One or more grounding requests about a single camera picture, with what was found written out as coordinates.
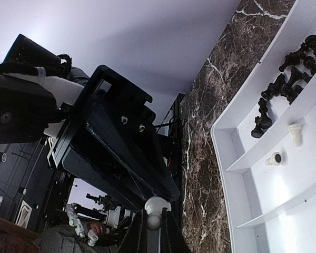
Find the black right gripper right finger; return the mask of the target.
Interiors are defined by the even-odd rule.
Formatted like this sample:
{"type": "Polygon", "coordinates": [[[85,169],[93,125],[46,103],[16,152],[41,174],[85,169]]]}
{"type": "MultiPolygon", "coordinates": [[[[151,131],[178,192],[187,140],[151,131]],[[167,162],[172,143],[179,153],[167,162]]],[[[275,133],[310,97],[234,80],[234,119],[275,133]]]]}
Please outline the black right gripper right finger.
{"type": "Polygon", "coordinates": [[[160,245],[163,253],[191,253],[173,213],[167,208],[162,209],[160,245]]]}

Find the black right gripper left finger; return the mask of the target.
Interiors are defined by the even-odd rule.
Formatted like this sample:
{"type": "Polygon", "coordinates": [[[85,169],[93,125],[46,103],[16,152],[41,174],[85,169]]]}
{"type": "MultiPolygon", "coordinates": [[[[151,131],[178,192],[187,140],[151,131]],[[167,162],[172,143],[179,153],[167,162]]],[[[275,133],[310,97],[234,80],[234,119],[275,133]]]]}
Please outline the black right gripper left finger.
{"type": "Polygon", "coordinates": [[[147,252],[147,213],[142,210],[134,216],[117,253],[147,252]]]}

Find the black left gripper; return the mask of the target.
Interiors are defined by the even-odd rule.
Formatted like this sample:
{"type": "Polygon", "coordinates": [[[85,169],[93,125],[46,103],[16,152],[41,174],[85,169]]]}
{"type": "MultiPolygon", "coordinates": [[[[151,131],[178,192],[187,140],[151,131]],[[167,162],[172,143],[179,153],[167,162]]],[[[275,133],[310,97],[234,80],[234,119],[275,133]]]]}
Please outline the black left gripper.
{"type": "Polygon", "coordinates": [[[115,176],[123,168],[151,194],[174,201],[180,191],[169,173],[147,107],[152,97],[100,65],[79,94],[50,150],[50,167],[65,170],[130,210],[144,200],[115,176]]]}

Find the white plastic parts tray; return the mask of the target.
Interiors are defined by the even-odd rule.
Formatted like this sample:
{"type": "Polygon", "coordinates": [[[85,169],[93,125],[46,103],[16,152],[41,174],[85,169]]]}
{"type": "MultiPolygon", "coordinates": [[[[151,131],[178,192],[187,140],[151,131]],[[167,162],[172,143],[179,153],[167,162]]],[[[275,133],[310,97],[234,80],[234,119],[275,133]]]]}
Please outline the white plastic parts tray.
{"type": "Polygon", "coordinates": [[[316,35],[316,1],[296,1],[260,62],[211,128],[226,202],[233,252],[316,252],[316,74],[289,104],[268,103],[272,126],[251,136],[261,92],[280,74],[287,54],[316,35]],[[265,164],[301,124],[303,143],[284,166],[265,164]]]}

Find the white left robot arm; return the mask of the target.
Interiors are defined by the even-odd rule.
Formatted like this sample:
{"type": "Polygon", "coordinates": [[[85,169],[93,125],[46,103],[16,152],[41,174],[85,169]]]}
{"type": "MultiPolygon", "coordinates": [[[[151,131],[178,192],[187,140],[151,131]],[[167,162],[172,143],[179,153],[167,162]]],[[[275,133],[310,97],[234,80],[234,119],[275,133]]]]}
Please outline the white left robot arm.
{"type": "Polygon", "coordinates": [[[165,163],[176,138],[161,135],[152,97],[106,65],[92,76],[19,35],[0,64],[0,144],[53,138],[48,162],[132,210],[180,190],[165,163]]]}

